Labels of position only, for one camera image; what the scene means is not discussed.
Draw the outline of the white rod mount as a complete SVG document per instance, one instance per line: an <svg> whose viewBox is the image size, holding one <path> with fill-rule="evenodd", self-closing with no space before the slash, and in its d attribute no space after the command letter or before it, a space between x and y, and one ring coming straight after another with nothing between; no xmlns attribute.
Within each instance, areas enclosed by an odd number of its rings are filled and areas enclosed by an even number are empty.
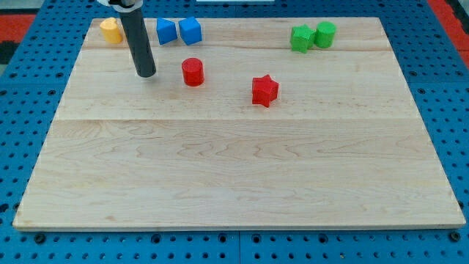
<svg viewBox="0 0 469 264"><path fill-rule="evenodd" d="M117 12L132 12L143 5L143 0L97 0L97 2L103 6L112 7Z"/></svg>

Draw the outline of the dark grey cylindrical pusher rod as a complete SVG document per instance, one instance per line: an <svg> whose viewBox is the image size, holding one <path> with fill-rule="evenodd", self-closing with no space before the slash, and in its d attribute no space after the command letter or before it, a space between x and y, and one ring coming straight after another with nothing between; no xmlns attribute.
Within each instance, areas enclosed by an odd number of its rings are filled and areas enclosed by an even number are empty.
<svg viewBox="0 0 469 264"><path fill-rule="evenodd" d="M142 78L156 74L155 60L141 7L137 5L119 14L136 72Z"/></svg>

